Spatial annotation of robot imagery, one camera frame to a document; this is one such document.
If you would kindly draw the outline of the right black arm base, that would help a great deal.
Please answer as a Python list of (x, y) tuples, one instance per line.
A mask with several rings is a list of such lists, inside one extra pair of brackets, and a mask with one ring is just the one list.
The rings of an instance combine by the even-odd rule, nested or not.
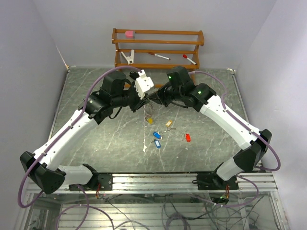
[(198, 190), (225, 190), (228, 186), (230, 190), (237, 190), (237, 177), (233, 175), (229, 180), (224, 181), (217, 175), (217, 167), (214, 171), (194, 171), (196, 178), (192, 180), (197, 185)]

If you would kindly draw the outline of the aluminium frame rail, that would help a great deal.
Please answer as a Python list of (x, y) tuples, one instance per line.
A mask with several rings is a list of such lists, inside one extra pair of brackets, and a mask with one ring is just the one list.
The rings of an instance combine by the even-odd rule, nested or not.
[[(100, 194), (153, 194), (153, 193), (224, 193), (225, 188), (213, 190), (209, 186), (201, 190), (192, 181), (196, 179), (195, 173), (176, 174), (114, 174), (112, 189), (107, 191), (103, 188)], [(263, 173), (242, 173), (236, 179), (231, 192), (275, 192), (278, 190), (273, 174)]]

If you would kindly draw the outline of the pink eraser block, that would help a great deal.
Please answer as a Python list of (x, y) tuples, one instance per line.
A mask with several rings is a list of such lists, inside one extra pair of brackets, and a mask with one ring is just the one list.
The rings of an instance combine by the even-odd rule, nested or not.
[(124, 34), (125, 34), (125, 37), (127, 39), (134, 39), (135, 38), (135, 31), (134, 30), (127, 30)]

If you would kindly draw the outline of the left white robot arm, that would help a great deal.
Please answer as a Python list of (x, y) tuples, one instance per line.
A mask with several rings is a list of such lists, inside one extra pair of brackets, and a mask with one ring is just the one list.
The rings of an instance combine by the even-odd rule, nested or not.
[(135, 73), (129, 89), (126, 75), (117, 68), (100, 76), (68, 122), (43, 146), (33, 153), (25, 151), (20, 161), (29, 178), (45, 193), (51, 194), (63, 185), (81, 184), (86, 190), (96, 189), (102, 178), (88, 164), (63, 166), (65, 155), (90, 130), (96, 128), (115, 108), (138, 110), (148, 102), (148, 91), (154, 83), (144, 70)]

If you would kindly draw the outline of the white clip tool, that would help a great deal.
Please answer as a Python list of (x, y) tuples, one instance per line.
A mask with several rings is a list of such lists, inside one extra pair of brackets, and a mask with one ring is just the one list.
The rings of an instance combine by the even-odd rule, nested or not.
[(134, 64), (134, 54), (135, 54), (135, 50), (134, 49), (132, 49), (130, 51), (130, 56), (126, 56), (123, 51), (121, 51), (120, 53), (125, 58), (125, 60), (127, 61), (128, 65)]

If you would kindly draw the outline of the yellow keyring with keys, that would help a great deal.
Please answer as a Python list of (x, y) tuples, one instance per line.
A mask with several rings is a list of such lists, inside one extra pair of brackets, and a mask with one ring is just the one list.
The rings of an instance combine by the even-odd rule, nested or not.
[(144, 107), (144, 112), (145, 112), (145, 120), (149, 123), (153, 123), (153, 115), (154, 115), (154, 104), (153, 102), (149, 102), (146, 104)]

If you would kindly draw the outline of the yellow key tag key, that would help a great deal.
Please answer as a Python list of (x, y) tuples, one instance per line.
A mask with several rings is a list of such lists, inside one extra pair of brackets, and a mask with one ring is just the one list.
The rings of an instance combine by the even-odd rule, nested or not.
[(167, 131), (176, 130), (176, 128), (173, 128), (173, 127), (172, 127), (172, 124), (173, 124), (173, 121), (172, 121), (172, 120), (168, 120), (168, 121), (166, 122), (165, 126), (166, 126), (166, 130), (167, 130)]

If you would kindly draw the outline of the blue key tag upper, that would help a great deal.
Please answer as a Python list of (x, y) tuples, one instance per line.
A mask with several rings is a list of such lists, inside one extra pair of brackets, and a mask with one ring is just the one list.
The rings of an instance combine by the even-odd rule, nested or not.
[(162, 140), (162, 136), (159, 134), (159, 132), (153, 132), (153, 136), (158, 140)]

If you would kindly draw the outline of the black stapler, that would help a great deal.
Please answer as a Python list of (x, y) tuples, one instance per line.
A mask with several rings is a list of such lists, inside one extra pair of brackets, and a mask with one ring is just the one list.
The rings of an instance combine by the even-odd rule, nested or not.
[(135, 81), (139, 77), (139, 74), (138, 74), (138, 72), (131, 71), (129, 73), (129, 76)]

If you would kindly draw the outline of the red cap marker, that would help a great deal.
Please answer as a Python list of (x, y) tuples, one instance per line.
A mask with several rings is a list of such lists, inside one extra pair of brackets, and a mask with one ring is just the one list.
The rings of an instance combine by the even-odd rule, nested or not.
[(154, 52), (148, 52), (148, 54), (150, 54), (150, 55), (152, 55), (152, 56), (155, 56), (155, 57), (158, 57), (158, 58), (163, 58), (163, 59), (166, 59), (166, 60), (171, 60), (169, 57), (165, 57), (165, 56), (156, 54), (156, 53), (154, 53)]
[(191, 64), (197, 65), (197, 63), (195, 61), (193, 61), (191, 58), (189, 58), (186, 54), (183, 54), (182, 56), (183, 56), (183, 58), (187, 59)]

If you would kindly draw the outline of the blue key tag lower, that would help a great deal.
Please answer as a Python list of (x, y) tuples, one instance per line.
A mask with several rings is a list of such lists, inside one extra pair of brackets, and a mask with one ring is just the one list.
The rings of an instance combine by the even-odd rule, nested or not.
[(155, 146), (159, 149), (159, 148), (161, 148), (161, 143), (160, 143), (160, 140), (158, 140), (158, 139), (154, 139), (153, 141), (152, 141), (152, 143), (154, 143), (155, 144)]

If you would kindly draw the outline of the blue key tag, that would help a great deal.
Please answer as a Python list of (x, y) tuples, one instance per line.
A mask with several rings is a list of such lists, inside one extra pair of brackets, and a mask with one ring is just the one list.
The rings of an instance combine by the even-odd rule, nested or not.
[(153, 136), (158, 140), (162, 140), (162, 136), (159, 134), (159, 132), (153, 132)]
[(158, 139), (154, 139), (153, 141), (152, 141), (152, 143), (154, 143), (155, 144), (155, 146), (159, 149), (159, 148), (161, 148), (161, 143), (160, 143), (160, 140), (158, 140)]

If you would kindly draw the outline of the wooden three-tier shelf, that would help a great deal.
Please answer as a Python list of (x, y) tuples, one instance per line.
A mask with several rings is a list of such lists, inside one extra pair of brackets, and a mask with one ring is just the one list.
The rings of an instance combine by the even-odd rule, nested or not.
[[(175, 31), (175, 30), (143, 30), (135, 29), (135, 38), (127, 39), (125, 32), (132, 29), (113, 28), (111, 41), (115, 45), (114, 66), (128, 65), (121, 51), (130, 56), (130, 51), (135, 50), (134, 66), (139, 69), (171, 69), (176, 66), (183, 66), (190, 71), (200, 68), (199, 48), (204, 46), (205, 39), (202, 30), (198, 31)], [(148, 52), (170, 58), (166, 60), (155, 57)], [(186, 54), (197, 63), (191, 64), (183, 58)]]

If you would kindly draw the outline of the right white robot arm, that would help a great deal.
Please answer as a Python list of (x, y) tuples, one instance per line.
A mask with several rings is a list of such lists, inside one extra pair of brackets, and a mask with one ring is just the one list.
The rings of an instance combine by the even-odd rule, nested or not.
[(182, 102), (186, 107), (213, 120), (241, 149), (215, 169), (211, 178), (212, 186), (218, 190), (223, 189), (234, 175), (251, 172), (267, 152), (271, 132), (267, 129), (259, 130), (234, 113), (207, 84), (194, 84), (184, 67), (171, 69), (167, 76), (169, 82), (150, 96), (152, 101), (164, 106), (174, 101)]

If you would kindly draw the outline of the red cap marker left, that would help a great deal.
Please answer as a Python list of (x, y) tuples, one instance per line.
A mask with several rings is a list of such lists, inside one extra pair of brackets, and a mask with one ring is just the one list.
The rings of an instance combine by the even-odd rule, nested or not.
[(158, 57), (158, 58), (163, 58), (163, 59), (166, 59), (166, 60), (171, 60), (169, 57), (165, 57), (165, 56), (156, 54), (156, 53), (154, 53), (154, 52), (148, 52), (148, 54), (150, 54), (150, 55), (152, 55), (152, 56), (155, 56), (155, 57)]

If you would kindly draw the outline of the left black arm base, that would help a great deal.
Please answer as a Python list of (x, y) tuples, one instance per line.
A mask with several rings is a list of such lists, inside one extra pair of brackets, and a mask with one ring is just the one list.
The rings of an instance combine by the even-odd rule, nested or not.
[(85, 191), (111, 191), (113, 175), (110, 173), (94, 173), (87, 183), (79, 184)]

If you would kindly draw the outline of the red key tag key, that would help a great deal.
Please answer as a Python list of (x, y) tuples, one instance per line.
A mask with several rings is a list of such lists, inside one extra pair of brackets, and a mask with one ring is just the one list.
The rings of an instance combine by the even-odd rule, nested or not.
[(186, 142), (191, 142), (190, 134), (188, 133), (184, 134), (183, 140), (185, 140)]

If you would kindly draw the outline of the red cap marker right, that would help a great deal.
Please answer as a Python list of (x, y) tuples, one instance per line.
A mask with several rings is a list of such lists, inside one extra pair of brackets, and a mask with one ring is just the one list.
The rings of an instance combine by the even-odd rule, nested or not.
[(189, 58), (186, 54), (183, 54), (182, 56), (183, 56), (183, 58), (187, 59), (191, 64), (197, 65), (197, 63), (195, 61), (193, 61), (191, 58)]

